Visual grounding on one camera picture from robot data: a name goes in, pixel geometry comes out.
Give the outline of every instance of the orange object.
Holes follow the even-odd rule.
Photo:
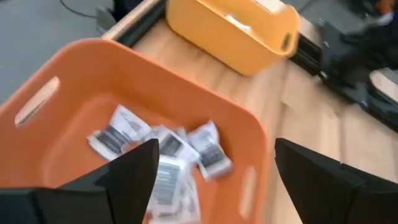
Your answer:
[[[395,0],[380,0],[376,4],[376,9],[381,14],[387,14],[393,10],[395,3]]]
[[[202,223],[263,222],[269,158],[259,121],[110,40],[60,50],[1,106],[0,187],[58,187],[105,164],[86,138],[118,104],[150,125],[192,130],[212,119],[234,167],[208,182],[193,171]]]
[[[286,5],[273,13],[255,0],[168,0],[173,31],[242,75],[293,56],[300,16]]]

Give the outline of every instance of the yellow plastic basket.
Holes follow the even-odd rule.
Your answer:
[[[272,13],[254,0],[168,0],[176,33],[239,73],[255,75],[295,53],[300,16],[289,5]]]

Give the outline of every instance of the wooden table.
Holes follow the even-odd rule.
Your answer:
[[[259,0],[270,10],[283,6],[278,0]],[[139,10],[131,13],[134,16]],[[104,36],[130,26],[127,18]],[[301,33],[314,42],[319,36],[307,20]],[[357,105],[348,104],[326,89],[318,78],[290,60],[282,60],[254,77],[244,77],[173,33],[159,21],[134,50],[181,76],[243,105],[266,128],[272,170],[265,203],[265,223],[301,223],[274,162],[274,139],[283,137],[371,174],[398,182],[398,134]],[[376,77],[381,89],[391,84]]]

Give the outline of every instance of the orange plastic basket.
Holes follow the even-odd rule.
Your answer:
[[[263,222],[268,158],[258,120],[109,40],[60,50],[1,106],[0,187],[58,187],[105,164],[86,137],[118,104],[150,125],[194,129],[212,119],[234,169],[209,181],[194,170],[202,223]]]

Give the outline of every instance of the gray floor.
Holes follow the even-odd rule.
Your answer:
[[[64,0],[86,14],[111,0]],[[331,21],[348,31],[362,20],[352,15],[339,1],[284,0],[295,6],[308,20]],[[58,0],[0,0],[0,104],[15,92],[59,48],[85,37],[98,37],[95,20],[66,10]]]

